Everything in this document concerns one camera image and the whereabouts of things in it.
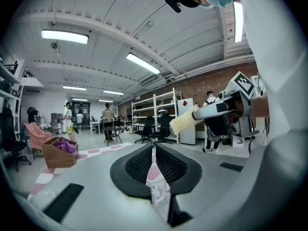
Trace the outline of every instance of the white refrigerator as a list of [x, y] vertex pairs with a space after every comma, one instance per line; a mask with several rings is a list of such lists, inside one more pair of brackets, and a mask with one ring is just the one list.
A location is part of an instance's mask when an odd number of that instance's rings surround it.
[[[182, 99], [178, 101], [179, 115], [184, 114], [187, 110], [194, 106], [192, 98]], [[185, 129], [180, 133], [180, 143], [183, 144], [196, 144], [197, 132], [196, 126]]]

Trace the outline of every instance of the brick wall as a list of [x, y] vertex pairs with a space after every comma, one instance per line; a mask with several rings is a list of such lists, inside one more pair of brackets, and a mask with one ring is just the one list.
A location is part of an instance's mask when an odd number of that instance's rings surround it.
[[[247, 77], [257, 75], [257, 65], [255, 62], [239, 64], [231, 67], [226, 67], [223, 69], [211, 71], [201, 75], [197, 75], [173, 84], [170, 84], [166, 87], [157, 89], [155, 91], [148, 92], [145, 95], [141, 96], [141, 100], [153, 97], [153, 94], [160, 95], [166, 92], [172, 91], [174, 87], [176, 91], [182, 92], [182, 98], [193, 98], [195, 104], [203, 105], [207, 99], [206, 93], [209, 90], [214, 92], [215, 96], [218, 96], [218, 93], [224, 90], [230, 81], [230, 79], [241, 71]], [[126, 110], [131, 107], [131, 101], [125, 102], [118, 106], [119, 115], [127, 116]], [[198, 131], [203, 131], [204, 126], [200, 124], [197, 126]]]

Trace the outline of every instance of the ceiling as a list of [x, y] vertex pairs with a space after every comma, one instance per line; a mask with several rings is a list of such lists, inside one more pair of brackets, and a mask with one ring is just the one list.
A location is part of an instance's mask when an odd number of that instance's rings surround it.
[[[86, 34], [87, 45], [42, 39], [42, 29]], [[72, 98], [122, 102], [166, 84], [166, 78], [251, 52], [245, 32], [234, 43], [233, 7], [186, 8], [164, 0], [24, 0], [3, 37], [7, 50], [26, 59], [46, 87], [86, 87]], [[133, 53], [158, 76], [126, 59]], [[103, 93], [123, 92], [123, 96]]]

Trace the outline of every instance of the pink jacket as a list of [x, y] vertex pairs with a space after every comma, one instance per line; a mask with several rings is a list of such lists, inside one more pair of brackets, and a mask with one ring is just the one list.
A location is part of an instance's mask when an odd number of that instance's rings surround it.
[[35, 123], [25, 123], [25, 127], [30, 137], [30, 147], [33, 149], [42, 150], [42, 144], [52, 138], [51, 133], [44, 132]]

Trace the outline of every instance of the purple cloth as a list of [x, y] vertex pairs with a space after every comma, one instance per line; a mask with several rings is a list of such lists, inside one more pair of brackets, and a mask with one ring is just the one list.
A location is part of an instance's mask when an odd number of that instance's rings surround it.
[[54, 147], [60, 149], [61, 151], [68, 152], [68, 153], [74, 153], [75, 147], [69, 143], [67, 143], [66, 140], [61, 140], [60, 142], [57, 142], [53, 144]]

